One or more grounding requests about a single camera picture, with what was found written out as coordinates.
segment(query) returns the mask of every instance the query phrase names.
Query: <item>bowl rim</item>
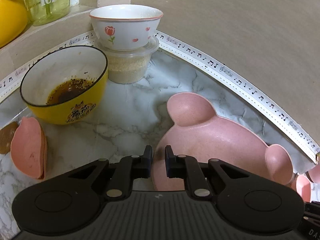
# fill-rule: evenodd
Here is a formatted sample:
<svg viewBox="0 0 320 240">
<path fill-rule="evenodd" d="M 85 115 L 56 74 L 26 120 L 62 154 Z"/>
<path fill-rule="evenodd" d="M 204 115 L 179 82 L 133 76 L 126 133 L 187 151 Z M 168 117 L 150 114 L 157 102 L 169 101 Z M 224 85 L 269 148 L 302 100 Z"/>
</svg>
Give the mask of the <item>bowl rim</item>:
<svg viewBox="0 0 320 240">
<path fill-rule="evenodd" d="M 82 95 L 83 93 L 87 92 L 87 91 L 88 91 L 89 89 L 91 89 L 96 83 L 98 83 L 98 81 L 103 77 L 103 75 L 106 73 L 106 71 L 107 71 L 107 69 L 108 69 L 108 58 L 107 58 L 107 56 L 103 53 L 102 50 L 97 49 L 97 48 L 95 48 L 95 47 L 86 46 L 86 45 L 76 45 L 76 46 L 70 46 L 70 47 L 66 47 L 66 48 L 63 48 L 63 49 L 55 50 L 55 51 L 53 51 L 53 52 L 48 53 L 47 55 L 45 55 L 44 57 L 42 57 L 41 59 L 39 59 L 36 63 L 34 63 L 34 64 L 29 68 L 29 70 L 26 72 L 26 74 L 23 76 L 23 78 L 22 78 L 22 80 L 21 80 L 21 83 L 20 83 L 20 96 L 21 96 L 22 100 L 23 100 L 27 105 L 29 105 L 29 106 L 34 106 L 34 107 L 42 107 L 42 108 L 51 107 L 51 106 L 58 106 L 58 105 L 61 105 L 61 104 L 66 103 L 66 102 L 68 102 L 68 101 L 71 101 L 71 100 L 73 100 L 73 99 L 75 99 L 75 98 L 77 98 L 77 97 L 79 96 L 79 95 L 77 95 L 76 97 L 71 98 L 71 99 L 69 99 L 69 100 L 67 100 L 67 101 L 64 101 L 64 102 L 61 102 L 61 103 L 55 103 L 55 104 L 52 104 L 52 105 L 36 105 L 36 104 L 32 104 L 32 103 L 28 102 L 28 101 L 23 97 L 23 95 L 22 95 L 22 84 L 23 84 L 23 81 L 24 81 L 25 77 L 28 75 L 29 71 L 30 71 L 38 62 L 40 62 L 40 61 L 43 60 L 45 57 L 47 57 L 47 56 L 49 56 L 49 55 L 51 55 L 51 54 L 53 54 L 53 53 L 55 53 L 55 52 L 57 52 L 57 51 L 61 51 L 61 50 L 64 50 L 64 49 L 75 48 L 75 47 L 86 47 L 86 48 L 96 49 L 96 50 L 100 51 L 100 52 L 103 54 L 103 56 L 105 57 L 105 59 L 106 59 L 106 66 L 105 66 L 103 72 L 101 73 L 101 75 L 97 78 L 97 80 L 96 80 L 95 82 L 93 82 L 93 84 L 92 84 L 88 89 L 84 90 L 84 91 L 83 91 L 81 94 L 79 94 L 79 95 Z"/>
<path fill-rule="evenodd" d="M 156 16 L 156 17 L 147 17 L 147 18 L 107 18 L 107 17 L 97 17 L 97 16 L 93 16 L 91 15 L 91 13 L 95 10 L 101 9 L 101 8 L 105 8 L 105 7 L 111 7 L 111 6 L 116 6 L 116 5 L 127 5 L 127 6 L 132 6 L 132 5 L 138 5 L 138 6 L 142 6 L 142 7 L 147 7 L 147 8 L 153 8 L 156 9 L 158 11 L 161 12 L 161 15 Z M 95 8 L 93 9 L 90 13 L 89 16 L 91 18 L 95 18 L 95 19 L 100 19 L 100 20 L 110 20 L 110 21 L 148 21 L 148 20 L 156 20 L 156 19 L 160 19 L 163 16 L 163 12 L 157 8 L 154 7 L 150 7 L 150 6 L 146 6 L 146 5 L 141 5 L 141 4 L 115 4 L 115 5 L 107 5 L 107 6 L 103 6 L 103 7 L 99 7 L 99 8 Z"/>
</svg>

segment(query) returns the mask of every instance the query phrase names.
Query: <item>sauce residue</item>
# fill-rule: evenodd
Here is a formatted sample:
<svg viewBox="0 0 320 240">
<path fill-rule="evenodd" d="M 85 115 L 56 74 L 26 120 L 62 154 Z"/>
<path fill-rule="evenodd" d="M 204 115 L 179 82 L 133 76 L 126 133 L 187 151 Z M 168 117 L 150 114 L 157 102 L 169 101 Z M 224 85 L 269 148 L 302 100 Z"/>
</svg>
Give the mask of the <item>sauce residue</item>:
<svg viewBox="0 0 320 240">
<path fill-rule="evenodd" d="M 82 78 L 71 79 L 58 85 L 49 95 L 47 105 L 66 102 L 77 97 L 93 85 L 93 81 Z"/>
</svg>

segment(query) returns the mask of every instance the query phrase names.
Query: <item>yellow bowl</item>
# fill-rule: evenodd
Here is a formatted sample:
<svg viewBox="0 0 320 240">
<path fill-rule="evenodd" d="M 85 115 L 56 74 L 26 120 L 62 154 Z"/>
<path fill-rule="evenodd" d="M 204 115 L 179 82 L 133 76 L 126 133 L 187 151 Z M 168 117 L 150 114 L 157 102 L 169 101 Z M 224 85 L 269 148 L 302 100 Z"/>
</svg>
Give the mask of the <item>yellow bowl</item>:
<svg viewBox="0 0 320 240">
<path fill-rule="evenodd" d="M 17 37 L 27 23 L 23 0 L 0 0 L 0 48 Z"/>
<path fill-rule="evenodd" d="M 73 123 L 101 101 L 108 79 L 108 60 L 94 47 L 73 46 L 43 57 L 23 77 L 20 95 L 32 112 L 49 123 Z M 74 78 L 92 80 L 82 94 L 62 103 L 46 105 L 51 92 Z"/>
</svg>

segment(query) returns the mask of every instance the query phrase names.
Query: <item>stacked bowls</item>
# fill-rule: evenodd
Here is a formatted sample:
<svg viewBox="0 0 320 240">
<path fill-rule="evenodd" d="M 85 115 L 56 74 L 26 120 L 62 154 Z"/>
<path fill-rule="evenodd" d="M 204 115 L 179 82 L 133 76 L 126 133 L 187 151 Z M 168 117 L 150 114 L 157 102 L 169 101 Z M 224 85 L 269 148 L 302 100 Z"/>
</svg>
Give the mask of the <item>stacked bowls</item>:
<svg viewBox="0 0 320 240">
<path fill-rule="evenodd" d="M 154 37 L 163 12 L 134 4 L 110 5 L 90 13 L 99 47 L 109 62 L 109 79 L 116 83 L 139 81 L 153 52 L 159 48 Z"/>
</svg>

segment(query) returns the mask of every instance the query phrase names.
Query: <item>pink dish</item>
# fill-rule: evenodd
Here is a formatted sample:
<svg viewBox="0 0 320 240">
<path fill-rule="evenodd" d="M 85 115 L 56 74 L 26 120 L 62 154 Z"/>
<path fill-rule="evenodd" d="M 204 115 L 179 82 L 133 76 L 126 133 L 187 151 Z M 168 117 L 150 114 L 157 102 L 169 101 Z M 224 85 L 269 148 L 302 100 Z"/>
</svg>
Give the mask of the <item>pink dish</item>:
<svg viewBox="0 0 320 240">
<path fill-rule="evenodd" d="M 23 117 L 11 142 L 11 158 L 24 174 L 39 179 L 45 175 L 46 138 L 37 119 Z"/>
<path fill-rule="evenodd" d="M 304 175 L 298 175 L 291 184 L 291 188 L 295 190 L 304 202 L 311 201 L 311 182 Z"/>
<path fill-rule="evenodd" d="M 293 166 L 287 151 L 278 144 L 267 146 L 242 125 L 218 116 L 204 97 L 182 92 L 171 96 L 167 110 L 174 126 L 156 147 L 151 177 L 156 190 L 183 190 L 182 179 L 166 176 L 164 148 L 171 145 L 175 155 L 190 155 L 207 163 L 218 158 L 241 169 L 286 185 Z"/>
</svg>

